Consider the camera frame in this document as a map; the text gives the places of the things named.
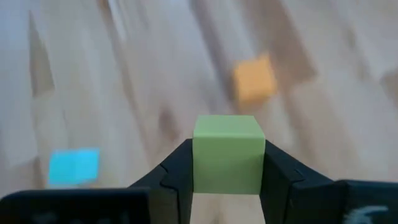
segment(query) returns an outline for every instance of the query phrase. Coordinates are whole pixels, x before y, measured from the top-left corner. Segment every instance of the black plastic part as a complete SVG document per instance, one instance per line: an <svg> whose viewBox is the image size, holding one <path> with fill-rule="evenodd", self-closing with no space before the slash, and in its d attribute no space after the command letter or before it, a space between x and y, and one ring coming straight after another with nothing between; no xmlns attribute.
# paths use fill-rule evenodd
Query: black plastic part
<svg viewBox="0 0 398 224"><path fill-rule="evenodd" d="M193 167L187 139L126 189L32 190L0 201L0 223L187 224ZM398 223L398 184L332 181L266 141L260 193L267 224Z"/></svg>
<svg viewBox="0 0 398 224"><path fill-rule="evenodd" d="M398 184L334 182L269 141L260 199L267 224L398 223Z"/></svg>
<svg viewBox="0 0 398 224"><path fill-rule="evenodd" d="M191 218L193 197L192 139L185 140L173 153L130 188L149 187L173 190L178 198L179 219L187 224Z"/></svg>
<svg viewBox="0 0 398 224"><path fill-rule="evenodd" d="M177 196L164 190L31 190L0 202L1 223L169 223Z"/></svg>
<svg viewBox="0 0 398 224"><path fill-rule="evenodd" d="M193 193L192 140L126 189L30 190L0 201L0 223L186 224Z"/></svg>

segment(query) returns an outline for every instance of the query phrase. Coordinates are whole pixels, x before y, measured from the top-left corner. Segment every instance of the wooden floor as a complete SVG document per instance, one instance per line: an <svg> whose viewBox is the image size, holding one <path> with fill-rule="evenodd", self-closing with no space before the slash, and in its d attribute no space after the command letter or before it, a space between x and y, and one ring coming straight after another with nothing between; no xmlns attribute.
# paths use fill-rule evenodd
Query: wooden floor
<svg viewBox="0 0 398 224"><path fill-rule="evenodd" d="M396 0L0 1L0 195L49 155L98 147L92 187L133 183L233 114L231 69L270 54L266 138L333 179L398 181ZM264 223L258 198L195 195L192 223Z"/></svg>

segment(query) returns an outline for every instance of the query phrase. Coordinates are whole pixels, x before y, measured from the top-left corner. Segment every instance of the hardwood floor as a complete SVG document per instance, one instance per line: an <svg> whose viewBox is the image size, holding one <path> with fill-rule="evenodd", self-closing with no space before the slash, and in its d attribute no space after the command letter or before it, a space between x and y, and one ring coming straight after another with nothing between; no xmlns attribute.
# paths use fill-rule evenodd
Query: hardwood floor
<svg viewBox="0 0 398 224"><path fill-rule="evenodd" d="M333 179L398 180L398 2L0 1L0 195L46 187L52 151L98 147L124 187L237 113L230 75L270 54L266 138ZM192 223L264 223L258 198L195 195Z"/></svg>

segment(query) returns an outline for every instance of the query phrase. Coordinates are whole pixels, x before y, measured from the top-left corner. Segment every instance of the wooden block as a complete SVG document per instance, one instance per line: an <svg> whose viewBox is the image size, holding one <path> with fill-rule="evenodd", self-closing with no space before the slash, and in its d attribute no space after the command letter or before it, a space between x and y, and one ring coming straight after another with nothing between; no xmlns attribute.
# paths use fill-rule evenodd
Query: wooden block
<svg viewBox="0 0 398 224"><path fill-rule="evenodd" d="M277 90L268 55L237 64L233 79L235 97L240 108L260 103L275 94Z"/></svg>
<svg viewBox="0 0 398 224"><path fill-rule="evenodd" d="M98 176L99 159L97 148L55 152L50 161L48 182L52 186L92 182Z"/></svg>
<svg viewBox="0 0 398 224"><path fill-rule="evenodd" d="M253 116L199 116L193 132L194 191L259 194L265 142Z"/></svg>

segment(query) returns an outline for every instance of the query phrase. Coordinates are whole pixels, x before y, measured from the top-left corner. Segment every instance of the blue cube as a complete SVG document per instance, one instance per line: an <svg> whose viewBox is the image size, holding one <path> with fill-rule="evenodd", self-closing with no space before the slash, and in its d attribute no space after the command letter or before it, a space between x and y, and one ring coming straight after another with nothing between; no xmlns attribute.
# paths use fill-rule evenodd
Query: blue cube
<svg viewBox="0 0 398 224"><path fill-rule="evenodd" d="M92 182L98 176L99 159L98 148L56 151L50 159L48 184L78 185Z"/></svg>

